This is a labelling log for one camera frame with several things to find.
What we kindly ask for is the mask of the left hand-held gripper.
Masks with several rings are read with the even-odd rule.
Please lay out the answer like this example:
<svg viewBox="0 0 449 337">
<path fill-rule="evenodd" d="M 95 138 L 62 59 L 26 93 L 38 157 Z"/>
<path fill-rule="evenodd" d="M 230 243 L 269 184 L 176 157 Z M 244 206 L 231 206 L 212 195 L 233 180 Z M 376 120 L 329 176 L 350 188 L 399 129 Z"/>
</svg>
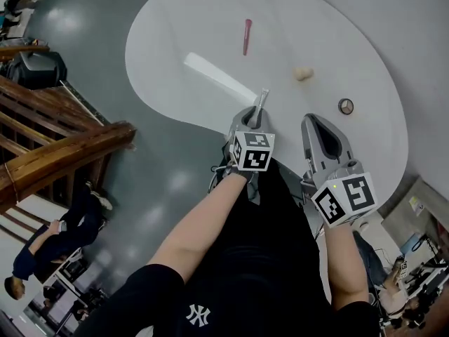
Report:
<svg viewBox="0 0 449 337">
<path fill-rule="evenodd" d="M 256 132 L 238 131 L 246 128 Z M 274 151 L 275 135 L 269 131 L 269 116 L 264 109 L 246 107 L 232 119 L 230 132 L 236 131 L 229 151 L 239 171 L 263 172 L 268 169 Z"/>
</svg>

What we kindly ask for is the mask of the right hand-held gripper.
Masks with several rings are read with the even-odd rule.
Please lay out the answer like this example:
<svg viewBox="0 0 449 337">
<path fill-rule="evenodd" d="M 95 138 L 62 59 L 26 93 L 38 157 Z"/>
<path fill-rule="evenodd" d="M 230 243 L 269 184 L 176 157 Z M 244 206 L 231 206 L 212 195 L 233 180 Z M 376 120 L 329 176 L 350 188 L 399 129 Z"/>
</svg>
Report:
<svg viewBox="0 0 449 337">
<path fill-rule="evenodd" d="M 314 189 L 311 201 L 325 225 L 337 227 L 375 210 L 377 196 L 371 174 L 362 163 L 352 158 L 346 135 L 329 120 L 317 114 L 306 114 L 301 123 L 305 158 L 313 171 Z M 326 169 L 327 160 L 349 161 L 334 170 Z"/>
</svg>

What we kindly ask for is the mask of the small clear silver tube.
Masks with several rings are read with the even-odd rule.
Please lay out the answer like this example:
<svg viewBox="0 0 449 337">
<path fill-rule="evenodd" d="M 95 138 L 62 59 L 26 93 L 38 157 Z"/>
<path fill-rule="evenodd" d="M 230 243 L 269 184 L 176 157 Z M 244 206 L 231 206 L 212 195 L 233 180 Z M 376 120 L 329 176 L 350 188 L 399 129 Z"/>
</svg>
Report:
<svg viewBox="0 0 449 337">
<path fill-rule="evenodd" d="M 267 99 L 267 96 L 269 95 L 270 90 L 267 88 L 262 89 L 261 95 L 259 97 L 259 100 L 257 102 L 256 109 L 255 109 L 255 117 L 258 118 L 260 115 L 260 111 L 263 109 L 264 102 Z"/>
</svg>

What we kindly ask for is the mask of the pink lip gloss tube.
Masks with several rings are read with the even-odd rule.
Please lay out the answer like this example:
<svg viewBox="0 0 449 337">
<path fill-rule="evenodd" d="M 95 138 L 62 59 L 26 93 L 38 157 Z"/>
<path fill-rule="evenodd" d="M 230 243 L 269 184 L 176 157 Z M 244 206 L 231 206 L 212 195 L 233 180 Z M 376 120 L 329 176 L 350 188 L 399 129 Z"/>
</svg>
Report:
<svg viewBox="0 0 449 337">
<path fill-rule="evenodd" d="M 248 52 L 248 45 L 250 40 L 250 29 L 252 27 L 252 20 L 246 19 L 245 21 L 245 32 L 244 32 L 244 38 L 243 38 L 243 55 L 246 56 Z"/>
</svg>

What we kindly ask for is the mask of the person's right forearm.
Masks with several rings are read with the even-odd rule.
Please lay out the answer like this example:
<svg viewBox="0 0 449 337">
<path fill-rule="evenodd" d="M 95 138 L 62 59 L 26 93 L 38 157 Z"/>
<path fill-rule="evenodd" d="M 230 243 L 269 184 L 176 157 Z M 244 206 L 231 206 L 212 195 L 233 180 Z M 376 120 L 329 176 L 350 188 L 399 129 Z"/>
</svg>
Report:
<svg viewBox="0 0 449 337">
<path fill-rule="evenodd" d="M 368 282 L 350 225 L 324 226 L 328 281 L 336 310 L 355 302 L 368 302 Z"/>
</svg>

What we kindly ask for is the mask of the person's left forearm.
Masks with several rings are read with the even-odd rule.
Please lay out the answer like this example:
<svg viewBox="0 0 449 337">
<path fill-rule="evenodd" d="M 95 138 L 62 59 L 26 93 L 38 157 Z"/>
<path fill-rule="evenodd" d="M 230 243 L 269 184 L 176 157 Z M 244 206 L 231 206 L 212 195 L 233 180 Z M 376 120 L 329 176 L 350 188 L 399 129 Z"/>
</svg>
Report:
<svg viewBox="0 0 449 337">
<path fill-rule="evenodd" d="M 236 173 L 223 178 L 171 230 L 147 264 L 169 267 L 187 282 L 221 233 L 246 184 L 246 178 Z"/>
</svg>

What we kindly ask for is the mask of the white kidney-shaped table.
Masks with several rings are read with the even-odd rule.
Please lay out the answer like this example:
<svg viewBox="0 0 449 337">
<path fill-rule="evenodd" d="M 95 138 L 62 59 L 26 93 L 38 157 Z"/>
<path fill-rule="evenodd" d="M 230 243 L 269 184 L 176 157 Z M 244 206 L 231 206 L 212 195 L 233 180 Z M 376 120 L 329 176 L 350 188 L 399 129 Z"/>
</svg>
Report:
<svg viewBox="0 0 449 337">
<path fill-rule="evenodd" d="M 371 43 L 324 0 L 149 0 L 130 28 L 125 62 L 146 105 L 221 134 L 269 89 L 274 158 L 298 175 L 308 168 L 301 122 L 312 113 L 346 135 L 380 204 L 403 177 L 408 133 L 394 82 Z M 297 81 L 297 67 L 313 77 Z M 350 115 L 338 109 L 343 98 L 354 103 Z"/>
</svg>

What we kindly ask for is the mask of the person's black trousers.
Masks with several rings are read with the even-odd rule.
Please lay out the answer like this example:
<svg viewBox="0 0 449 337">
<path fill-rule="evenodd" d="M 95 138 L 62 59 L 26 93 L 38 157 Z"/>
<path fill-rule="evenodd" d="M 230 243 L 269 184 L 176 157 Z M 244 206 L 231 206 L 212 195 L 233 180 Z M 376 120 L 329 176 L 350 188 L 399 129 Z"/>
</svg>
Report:
<svg viewBox="0 0 449 337">
<path fill-rule="evenodd" d="M 251 202 L 243 190 L 210 252 L 319 261 L 304 210 L 291 196 L 275 159 L 259 174 L 257 185 L 260 203 Z"/>
</svg>

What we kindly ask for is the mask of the grey wooden cabinet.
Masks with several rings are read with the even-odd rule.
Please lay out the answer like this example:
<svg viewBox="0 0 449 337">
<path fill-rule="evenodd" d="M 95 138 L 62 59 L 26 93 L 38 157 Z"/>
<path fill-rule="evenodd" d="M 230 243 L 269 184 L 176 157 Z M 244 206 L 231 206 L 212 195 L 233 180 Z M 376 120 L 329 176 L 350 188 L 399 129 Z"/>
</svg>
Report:
<svg viewBox="0 0 449 337">
<path fill-rule="evenodd" d="M 419 216 L 415 215 L 409 204 L 411 197 L 417 197 L 424 204 Z M 443 230 L 449 232 L 449 199 L 418 178 L 382 221 L 382 226 L 399 247 L 415 233 L 426 235 L 438 244 L 440 233 Z"/>
</svg>

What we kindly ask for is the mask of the blue plastic bin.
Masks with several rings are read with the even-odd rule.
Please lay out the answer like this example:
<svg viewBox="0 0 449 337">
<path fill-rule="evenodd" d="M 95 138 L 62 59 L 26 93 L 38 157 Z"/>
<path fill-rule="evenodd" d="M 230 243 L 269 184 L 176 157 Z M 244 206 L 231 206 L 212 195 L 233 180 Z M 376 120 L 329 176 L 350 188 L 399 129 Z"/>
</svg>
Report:
<svg viewBox="0 0 449 337">
<path fill-rule="evenodd" d="M 407 253 L 415 252 L 421 247 L 424 240 L 425 236 L 423 234 L 413 234 L 400 248 L 401 253 L 405 256 Z"/>
</svg>

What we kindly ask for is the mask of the person's black t-shirt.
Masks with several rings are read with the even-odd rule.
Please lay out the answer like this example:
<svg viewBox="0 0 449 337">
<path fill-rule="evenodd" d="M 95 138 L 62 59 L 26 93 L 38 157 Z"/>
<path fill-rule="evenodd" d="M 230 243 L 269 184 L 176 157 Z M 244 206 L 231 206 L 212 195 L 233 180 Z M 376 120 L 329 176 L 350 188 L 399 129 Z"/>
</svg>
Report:
<svg viewBox="0 0 449 337">
<path fill-rule="evenodd" d="M 73 337 L 380 337 L 376 309 L 336 310 L 312 234 L 262 246 L 221 240 L 185 282 L 173 269 L 134 272 Z"/>
</svg>

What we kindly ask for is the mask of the brown wooden stair railing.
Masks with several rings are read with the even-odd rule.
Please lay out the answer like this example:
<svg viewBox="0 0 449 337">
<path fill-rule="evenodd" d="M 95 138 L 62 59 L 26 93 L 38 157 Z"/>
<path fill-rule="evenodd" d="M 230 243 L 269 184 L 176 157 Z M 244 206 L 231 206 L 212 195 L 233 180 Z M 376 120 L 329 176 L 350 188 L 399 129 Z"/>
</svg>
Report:
<svg viewBox="0 0 449 337">
<path fill-rule="evenodd" d="M 134 126 L 110 124 L 67 80 L 29 90 L 6 77 L 20 52 L 46 46 L 0 46 L 0 213 L 32 194 L 69 205 L 82 177 L 101 183 L 110 154 L 130 147 Z"/>
</svg>

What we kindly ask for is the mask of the black bag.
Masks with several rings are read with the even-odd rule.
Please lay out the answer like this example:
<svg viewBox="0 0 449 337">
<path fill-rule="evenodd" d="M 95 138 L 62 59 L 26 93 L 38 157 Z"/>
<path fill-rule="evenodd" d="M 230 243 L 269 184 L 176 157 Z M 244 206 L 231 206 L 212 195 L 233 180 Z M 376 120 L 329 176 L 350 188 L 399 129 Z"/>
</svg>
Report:
<svg viewBox="0 0 449 337">
<path fill-rule="evenodd" d="M 6 77 L 29 90 L 52 88 L 66 80 L 67 67 L 57 52 L 26 51 L 10 62 Z"/>
</svg>

